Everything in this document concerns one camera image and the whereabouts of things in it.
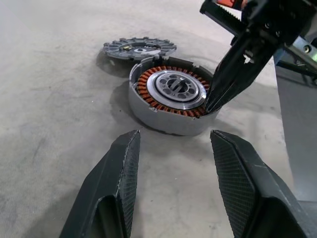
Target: concrete floor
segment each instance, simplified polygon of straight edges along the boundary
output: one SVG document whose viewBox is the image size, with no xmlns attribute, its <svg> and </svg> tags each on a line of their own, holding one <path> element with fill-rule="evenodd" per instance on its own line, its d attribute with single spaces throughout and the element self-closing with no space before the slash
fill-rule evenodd
<svg viewBox="0 0 317 238">
<path fill-rule="evenodd" d="M 58 237 L 89 171 L 120 134 L 141 129 L 133 238 L 232 237 L 210 131 L 143 128 L 127 101 L 130 64 L 97 60 L 104 42 L 159 37 L 213 71 L 231 35 L 196 0 L 0 1 L 0 237 Z M 291 187 L 273 63 L 213 128 L 249 140 Z"/>
</svg>

